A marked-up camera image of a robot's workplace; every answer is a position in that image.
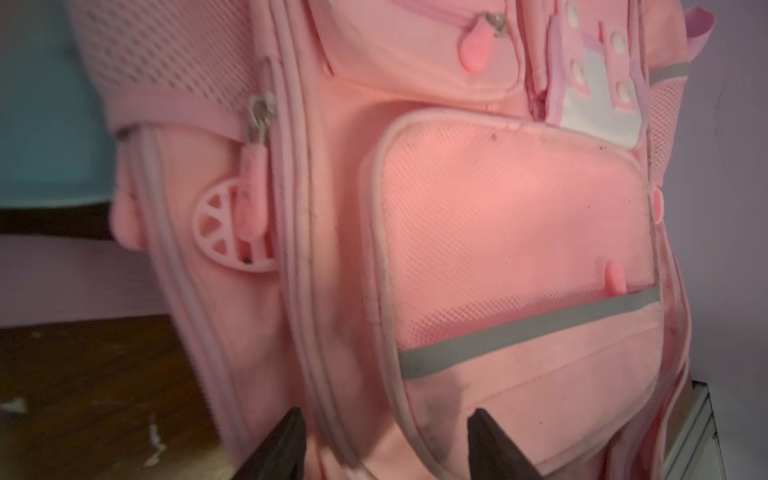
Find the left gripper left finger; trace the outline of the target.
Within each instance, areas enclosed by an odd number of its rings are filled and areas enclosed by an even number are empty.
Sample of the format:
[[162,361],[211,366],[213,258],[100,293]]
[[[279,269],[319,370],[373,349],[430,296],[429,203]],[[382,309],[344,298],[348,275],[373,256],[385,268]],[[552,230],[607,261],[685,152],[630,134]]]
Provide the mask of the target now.
[[235,472],[233,480],[302,480],[307,451],[306,422],[291,408]]

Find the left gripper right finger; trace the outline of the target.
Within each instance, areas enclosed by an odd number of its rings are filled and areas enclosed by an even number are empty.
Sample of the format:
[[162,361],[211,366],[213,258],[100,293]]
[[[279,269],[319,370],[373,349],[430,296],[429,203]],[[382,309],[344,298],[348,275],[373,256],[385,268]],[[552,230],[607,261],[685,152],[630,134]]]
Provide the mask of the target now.
[[467,419],[467,434],[472,480],[543,480],[487,410],[478,408]]

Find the pink backpack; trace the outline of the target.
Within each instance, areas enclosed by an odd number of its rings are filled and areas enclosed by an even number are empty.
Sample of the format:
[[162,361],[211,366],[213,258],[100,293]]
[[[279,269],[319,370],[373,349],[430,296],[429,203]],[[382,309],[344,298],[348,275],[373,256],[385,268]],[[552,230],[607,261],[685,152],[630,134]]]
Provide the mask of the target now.
[[220,440],[302,479],[661,479],[691,318],[662,185],[678,1],[71,1]]

